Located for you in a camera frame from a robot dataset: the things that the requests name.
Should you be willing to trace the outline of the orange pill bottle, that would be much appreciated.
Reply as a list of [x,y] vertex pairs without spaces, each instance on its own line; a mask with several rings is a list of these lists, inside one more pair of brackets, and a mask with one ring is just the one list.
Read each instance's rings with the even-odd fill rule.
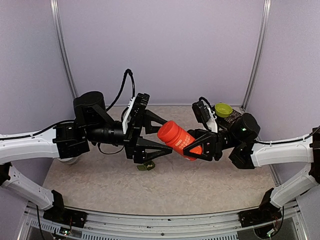
[[195,157],[183,154],[184,147],[192,144],[196,139],[174,121],[170,120],[161,126],[157,132],[157,137],[189,161],[196,160]]

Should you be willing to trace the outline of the green weekly pill organizer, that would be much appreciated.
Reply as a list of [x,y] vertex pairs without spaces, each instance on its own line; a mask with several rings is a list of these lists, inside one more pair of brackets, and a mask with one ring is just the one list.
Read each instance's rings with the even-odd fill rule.
[[151,160],[151,161],[145,162],[143,164],[139,164],[136,167],[139,171],[150,171],[150,170],[154,169],[155,166],[156,166],[156,164]]

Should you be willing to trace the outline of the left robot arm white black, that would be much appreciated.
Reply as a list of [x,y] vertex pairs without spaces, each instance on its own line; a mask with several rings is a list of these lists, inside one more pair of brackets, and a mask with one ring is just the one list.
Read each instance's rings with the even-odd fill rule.
[[147,167],[158,157],[172,153],[172,148],[144,139],[141,132],[156,133],[165,120],[147,109],[149,95],[140,93],[129,103],[122,121],[107,112],[104,95],[90,91],[73,101],[75,119],[63,120],[38,132],[2,135],[0,137],[0,185],[49,211],[63,223],[70,218],[63,197],[22,175],[14,161],[28,159],[59,159],[71,162],[90,151],[90,145],[123,146],[126,157],[140,167]]

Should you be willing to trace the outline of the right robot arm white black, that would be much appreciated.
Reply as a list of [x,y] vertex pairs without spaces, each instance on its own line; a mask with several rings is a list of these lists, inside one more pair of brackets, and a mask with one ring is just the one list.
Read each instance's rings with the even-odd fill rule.
[[313,128],[310,134],[282,141],[258,141],[260,126],[250,113],[232,120],[217,118],[218,130],[213,131],[208,122],[206,129],[195,129],[189,133],[195,141],[183,148],[188,157],[205,161],[218,161],[223,150],[232,149],[229,159],[238,169],[254,169],[281,163],[305,163],[296,175],[285,183],[265,193],[256,210],[256,218],[266,222],[275,208],[284,206],[295,197],[320,184],[320,129]]

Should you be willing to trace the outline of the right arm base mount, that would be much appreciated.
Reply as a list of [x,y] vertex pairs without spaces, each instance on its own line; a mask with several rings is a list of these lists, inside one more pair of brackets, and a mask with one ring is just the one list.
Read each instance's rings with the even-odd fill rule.
[[279,208],[255,208],[244,210],[238,213],[239,221],[242,228],[260,225],[275,221],[282,218]]

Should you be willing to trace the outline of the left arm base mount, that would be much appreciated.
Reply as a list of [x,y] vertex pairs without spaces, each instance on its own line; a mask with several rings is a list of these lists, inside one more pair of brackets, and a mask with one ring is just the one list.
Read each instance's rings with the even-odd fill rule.
[[52,207],[44,211],[43,218],[71,227],[84,228],[87,220],[87,215],[88,214],[84,211],[69,208],[60,209],[57,207]]

